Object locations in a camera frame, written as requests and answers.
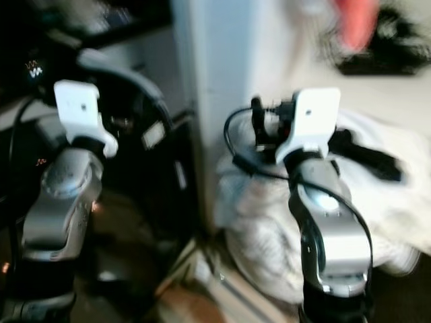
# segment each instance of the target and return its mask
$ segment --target black wire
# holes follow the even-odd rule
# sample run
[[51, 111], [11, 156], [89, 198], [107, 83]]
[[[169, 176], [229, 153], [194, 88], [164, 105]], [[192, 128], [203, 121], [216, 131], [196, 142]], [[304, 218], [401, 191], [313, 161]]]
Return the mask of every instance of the black wire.
[[[224, 130], [223, 130], [223, 134], [224, 134], [224, 141], [226, 143], [226, 146], [228, 147], [230, 153], [232, 154], [232, 156], [236, 156], [237, 152], [235, 150], [235, 147], [232, 144], [232, 141], [230, 140], [230, 135], [229, 135], [229, 126], [230, 126], [230, 122], [232, 121], [232, 119], [237, 116], [238, 114], [244, 113], [244, 112], [248, 112], [251, 111], [252, 108], [242, 108], [239, 109], [235, 112], [233, 112], [227, 119], [226, 122], [224, 124]], [[293, 181], [291, 178], [287, 177], [287, 176], [282, 176], [279, 174], [274, 174], [271, 172], [266, 172], [265, 170], [262, 170], [261, 168], [259, 168], [258, 166], [253, 167], [253, 173], [260, 175], [260, 176], [264, 176], [264, 177], [268, 177], [268, 178], [275, 178], [275, 179], [279, 179], [279, 180], [286, 180], [288, 182]], [[372, 254], [372, 240], [371, 240], [371, 233], [370, 230], [363, 218], [363, 216], [360, 214], [360, 212], [357, 210], [357, 208], [355, 208], [355, 206], [353, 206], [348, 200], [346, 200], [345, 198], [343, 198], [342, 196], [338, 195], [337, 193], [334, 193], [333, 191], [314, 184], [312, 182], [307, 182], [304, 181], [302, 179], [295, 179], [294, 181], [296, 184], [300, 184], [309, 188], [313, 188], [315, 190], [319, 190], [321, 192], [324, 192], [325, 194], [328, 194], [330, 197], [332, 197], [333, 199], [337, 200], [339, 203], [341, 203], [342, 205], [344, 205], [345, 207], [347, 207], [356, 217], [356, 219], [358, 220], [358, 223], [361, 225], [361, 227], [364, 229], [365, 231], [365, 235], [367, 237], [368, 243], [370, 244], [370, 267], [368, 268], [368, 276], [367, 276], [367, 284], [366, 284], [366, 292], [367, 294], [370, 296], [371, 295], [371, 289], [370, 289], [370, 283], [371, 283], [371, 275], [372, 275], [372, 263], [373, 263], [373, 254]]]
[[[9, 177], [10, 177], [11, 186], [13, 185], [13, 179], [12, 179], [12, 176], [13, 176], [13, 148], [15, 145], [16, 133], [18, 131], [18, 127], [21, 125], [21, 119], [22, 119], [22, 116], [24, 115], [24, 112], [27, 111], [27, 109], [30, 107], [31, 103], [33, 103], [34, 99], [35, 99], [34, 97], [31, 97], [24, 102], [24, 104], [18, 110], [18, 113], [16, 114], [15, 119], [13, 121], [11, 139], [9, 142]], [[9, 229], [9, 240], [10, 240], [10, 245], [11, 245], [11, 266], [10, 266], [10, 268], [11, 268], [11, 272], [15, 273], [17, 263], [20, 259], [20, 247], [18, 246], [18, 233], [17, 233], [16, 221], [15, 221], [14, 217], [12, 217], [11, 220], [9, 221], [8, 229]]]

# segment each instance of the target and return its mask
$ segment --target white plastic bracket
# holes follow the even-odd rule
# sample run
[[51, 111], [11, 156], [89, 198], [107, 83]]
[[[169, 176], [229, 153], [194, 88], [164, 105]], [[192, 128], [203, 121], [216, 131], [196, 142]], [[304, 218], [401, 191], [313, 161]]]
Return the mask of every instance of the white plastic bracket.
[[98, 111], [99, 90], [94, 84], [61, 80], [54, 84], [55, 101], [61, 124], [65, 127], [68, 142], [87, 136], [105, 144], [105, 157], [114, 157], [119, 144], [105, 130]]
[[288, 139], [275, 152], [277, 163], [298, 149], [320, 151], [326, 157], [328, 141], [337, 124], [341, 93], [336, 87], [304, 89], [294, 97], [292, 128]]

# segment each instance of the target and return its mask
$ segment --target black cable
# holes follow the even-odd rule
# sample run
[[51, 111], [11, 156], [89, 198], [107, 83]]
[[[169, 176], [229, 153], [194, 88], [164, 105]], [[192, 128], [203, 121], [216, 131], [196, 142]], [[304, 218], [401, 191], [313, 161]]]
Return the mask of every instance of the black cable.
[[[230, 122], [232, 121], [232, 119], [237, 116], [238, 114], [244, 113], [244, 112], [248, 112], [251, 111], [252, 108], [242, 108], [239, 109], [235, 112], [233, 112], [227, 119], [226, 122], [224, 124], [224, 130], [223, 130], [223, 134], [224, 134], [224, 141], [226, 143], [226, 146], [228, 147], [230, 153], [232, 154], [232, 156], [235, 157], [239, 156], [235, 150], [235, 147], [232, 144], [232, 141], [230, 140], [230, 135], [229, 135], [229, 126], [230, 126]], [[240, 158], [240, 160], [242, 161], [242, 163], [245, 162], [244, 158]], [[246, 161], [246, 163], [248, 165], [246, 165], [246, 167], [251, 170], [250, 173], [251, 174], [257, 174], [260, 176], [264, 176], [264, 177], [268, 177], [268, 178], [275, 178], [275, 179], [279, 179], [279, 180], [286, 180], [288, 182], [293, 181], [291, 178], [286, 177], [286, 176], [282, 176], [279, 174], [274, 174], [271, 172], [266, 172], [265, 170], [262, 170], [259, 166], [253, 165], [253, 163], [251, 161]], [[368, 243], [370, 244], [370, 267], [368, 268], [368, 277], [367, 277], [367, 284], [366, 284], [366, 292], [367, 294], [370, 296], [371, 295], [371, 287], [370, 287], [370, 282], [371, 282], [371, 275], [372, 275], [372, 264], [373, 264], [373, 254], [372, 254], [372, 240], [371, 240], [371, 233], [370, 230], [363, 218], [363, 216], [360, 214], [360, 212], [355, 208], [355, 206], [353, 206], [348, 200], [346, 200], [345, 198], [343, 198], [342, 196], [338, 195], [337, 193], [334, 193], [333, 191], [314, 184], [312, 182], [307, 182], [304, 181], [302, 179], [297, 179], [295, 180], [296, 184], [300, 184], [309, 188], [313, 188], [315, 190], [319, 190], [321, 192], [324, 192], [325, 194], [328, 194], [330, 197], [332, 197], [333, 199], [337, 200], [339, 203], [341, 203], [342, 205], [344, 205], [345, 207], [347, 207], [356, 217], [356, 219], [358, 220], [358, 223], [361, 225], [361, 227], [364, 229], [365, 231], [365, 235], [367, 237]]]
[[[9, 176], [11, 186], [13, 185], [13, 148], [15, 144], [15, 137], [18, 131], [18, 127], [21, 125], [21, 119], [24, 115], [24, 112], [30, 107], [31, 103], [34, 101], [34, 97], [27, 99], [24, 104], [18, 110], [18, 113], [15, 116], [12, 126], [11, 139], [9, 142]], [[8, 225], [9, 229], [9, 240], [11, 245], [11, 271], [12, 273], [16, 272], [17, 263], [20, 259], [20, 248], [18, 246], [18, 233], [16, 229], [16, 221], [14, 217], [9, 221]]]

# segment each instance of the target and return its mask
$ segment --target red object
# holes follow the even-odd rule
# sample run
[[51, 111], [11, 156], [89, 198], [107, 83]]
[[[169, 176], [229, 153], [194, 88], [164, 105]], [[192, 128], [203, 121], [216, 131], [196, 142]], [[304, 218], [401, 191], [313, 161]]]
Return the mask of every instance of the red object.
[[341, 41], [352, 51], [364, 49], [373, 35], [378, 0], [334, 0], [340, 12]]

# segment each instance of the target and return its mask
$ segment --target white cloth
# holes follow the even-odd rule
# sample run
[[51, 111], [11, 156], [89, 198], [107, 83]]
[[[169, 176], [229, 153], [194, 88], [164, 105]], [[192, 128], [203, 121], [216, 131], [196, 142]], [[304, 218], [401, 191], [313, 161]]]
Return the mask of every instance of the white cloth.
[[[429, 141], [406, 129], [383, 124], [355, 112], [341, 111], [339, 128], [353, 131], [356, 143], [384, 151], [401, 161], [401, 183], [383, 182], [354, 161], [330, 155], [352, 202], [372, 236], [374, 265], [394, 275], [409, 273], [420, 251], [431, 254], [431, 149]], [[253, 145], [250, 116], [240, 122], [236, 145]], [[273, 167], [287, 175], [284, 167]], [[288, 207], [289, 189], [282, 180], [250, 178], [222, 158], [214, 221], [226, 229], [229, 251], [246, 278], [278, 299], [302, 301], [300, 233]]]

